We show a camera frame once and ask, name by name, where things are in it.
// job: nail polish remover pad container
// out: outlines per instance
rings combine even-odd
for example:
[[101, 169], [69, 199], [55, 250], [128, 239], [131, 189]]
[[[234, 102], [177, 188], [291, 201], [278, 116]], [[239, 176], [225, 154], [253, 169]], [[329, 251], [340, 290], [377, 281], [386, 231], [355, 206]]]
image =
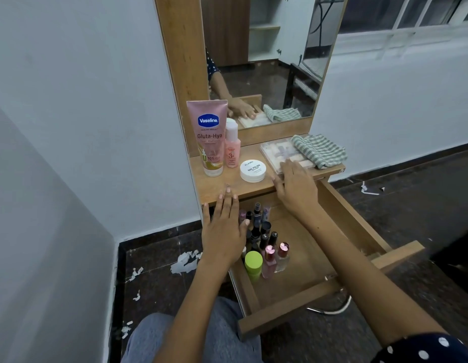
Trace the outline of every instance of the nail polish remover pad container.
[[266, 175], [266, 164], [256, 159], [246, 160], [239, 167], [241, 178], [246, 182], [261, 182]]

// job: mirror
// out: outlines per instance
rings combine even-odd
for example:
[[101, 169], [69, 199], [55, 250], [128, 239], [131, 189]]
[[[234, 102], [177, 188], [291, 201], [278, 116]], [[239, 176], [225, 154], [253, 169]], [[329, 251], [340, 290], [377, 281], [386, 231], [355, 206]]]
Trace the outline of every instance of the mirror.
[[211, 99], [239, 129], [314, 115], [344, 0], [201, 0]]

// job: wooden mirror frame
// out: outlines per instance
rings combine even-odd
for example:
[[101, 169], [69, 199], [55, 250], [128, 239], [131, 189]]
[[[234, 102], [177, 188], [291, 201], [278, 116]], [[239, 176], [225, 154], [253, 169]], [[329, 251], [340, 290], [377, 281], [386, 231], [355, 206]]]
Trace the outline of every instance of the wooden mirror frame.
[[[210, 99], [201, 0], [154, 0], [154, 2], [157, 7], [187, 150], [190, 157], [195, 157], [199, 155], [199, 152], [186, 101], [206, 101]], [[346, 4], [347, 0], [343, 4], [337, 35]], [[334, 45], [333, 42], [313, 114], [310, 117], [293, 121], [239, 130], [238, 137], [241, 140], [241, 146], [306, 134], [310, 131]]]

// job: striped cloth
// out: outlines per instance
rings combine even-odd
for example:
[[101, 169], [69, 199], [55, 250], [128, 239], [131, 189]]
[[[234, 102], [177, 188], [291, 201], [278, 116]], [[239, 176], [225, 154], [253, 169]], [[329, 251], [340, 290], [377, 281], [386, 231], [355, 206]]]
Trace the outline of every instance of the striped cloth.
[[295, 135], [291, 142], [306, 158], [315, 163], [318, 169], [333, 167], [348, 158], [344, 147], [338, 146], [322, 134], [306, 137]]
[[272, 109], [269, 105], [265, 104], [262, 106], [262, 110], [271, 122], [285, 122], [301, 118], [301, 113], [299, 113], [297, 108]]

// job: open drawer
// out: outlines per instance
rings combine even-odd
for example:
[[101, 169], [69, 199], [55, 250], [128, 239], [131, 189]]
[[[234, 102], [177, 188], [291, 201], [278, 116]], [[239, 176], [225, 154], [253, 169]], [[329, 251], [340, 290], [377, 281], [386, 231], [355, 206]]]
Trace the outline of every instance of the open drawer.
[[[346, 237], [370, 257], [373, 264], [388, 271], [424, 249], [417, 241], [393, 250], [373, 228], [348, 204], [326, 179], [316, 181], [318, 201]], [[279, 202], [276, 192], [241, 201], [240, 208], [254, 208], [254, 203], [271, 205], [271, 230], [279, 233], [278, 244], [290, 244], [286, 269], [270, 279], [252, 283], [242, 260], [230, 269], [232, 284], [244, 318], [238, 321], [241, 340], [255, 336], [285, 322], [310, 302], [342, 287], [338, 280], [326, 280], [335, 273], [322, 250], [308, 231]]]

